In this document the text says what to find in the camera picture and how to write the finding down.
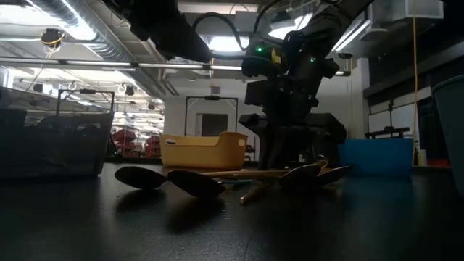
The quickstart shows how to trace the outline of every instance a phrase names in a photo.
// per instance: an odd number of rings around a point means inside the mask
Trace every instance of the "yellow basket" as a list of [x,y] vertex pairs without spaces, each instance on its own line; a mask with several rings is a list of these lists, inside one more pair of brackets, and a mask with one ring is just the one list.
[[223,132],[219,137],[161,135],[162,163],[171,167],[240,170],[248,136]]

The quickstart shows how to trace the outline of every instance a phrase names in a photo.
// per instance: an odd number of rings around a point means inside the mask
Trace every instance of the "blue plastic container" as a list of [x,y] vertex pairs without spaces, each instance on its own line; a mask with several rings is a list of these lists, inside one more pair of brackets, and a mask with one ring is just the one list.
[[409,176],[413,168],[412,139],[346,140],[339,153],[355,175]]

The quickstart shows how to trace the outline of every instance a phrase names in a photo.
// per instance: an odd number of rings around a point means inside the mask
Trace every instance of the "gray bin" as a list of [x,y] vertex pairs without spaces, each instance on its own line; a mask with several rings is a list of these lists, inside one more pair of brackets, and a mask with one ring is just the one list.
[[432,94],[442,122],[456,187],[464,197],[464,75],[437,84]]

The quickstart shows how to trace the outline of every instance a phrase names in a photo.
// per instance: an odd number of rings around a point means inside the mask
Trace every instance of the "table surface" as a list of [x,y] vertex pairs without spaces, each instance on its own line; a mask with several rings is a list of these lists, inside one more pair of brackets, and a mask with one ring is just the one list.
[[[346,178],[240,207],[98,178],[0,187],[0,260],[456,260],[464,200],[452,176]],[[161,167],[149,166],[160,171]]]

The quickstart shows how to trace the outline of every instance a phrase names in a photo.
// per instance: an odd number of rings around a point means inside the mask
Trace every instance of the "door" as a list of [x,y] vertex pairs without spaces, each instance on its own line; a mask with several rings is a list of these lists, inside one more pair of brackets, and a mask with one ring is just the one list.
[[196,126],[198,136],[210,137],[219,136],[222,132],[228,130],[228,115],[219,114],[198,114],[196,117]]

